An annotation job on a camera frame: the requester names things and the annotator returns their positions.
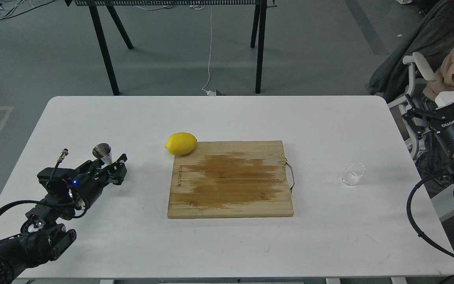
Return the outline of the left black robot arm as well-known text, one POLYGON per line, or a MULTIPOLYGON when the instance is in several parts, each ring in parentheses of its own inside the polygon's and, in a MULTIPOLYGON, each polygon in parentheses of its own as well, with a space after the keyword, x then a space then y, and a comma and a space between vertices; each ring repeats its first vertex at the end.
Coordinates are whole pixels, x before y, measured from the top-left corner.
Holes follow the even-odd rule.
POLYGON ((26 221, 18 234, 0 239, 0 284, 10 284, 26 269, 58 260, 77 239, 75 230, 67 230, 58 219, 83 217, 110 185, 121 185, 127 174, 123 153, 117 160, 100 147, 93 149, 94 160, 87 160, 77 168, 60 168, 67 156, 63 149, 56 165, 37 174, 39 183, 47 191, 40 201, 22 200, 0 208, 0 217, 18 205, 33 204, 26 213, 26 221))

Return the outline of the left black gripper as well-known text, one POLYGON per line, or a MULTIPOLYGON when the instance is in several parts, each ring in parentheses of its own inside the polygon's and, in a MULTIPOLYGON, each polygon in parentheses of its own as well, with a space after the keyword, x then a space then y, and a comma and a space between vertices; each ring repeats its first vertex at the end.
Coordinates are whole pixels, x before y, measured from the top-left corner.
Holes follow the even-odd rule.
POLYGON ((87 160, 73 172, 60 174, 60 204, 90 209, 101 196, 106 185, 121 185, 127 174, 125 162, 128 160, 123 153, 112 164, 101 159, 87 160))

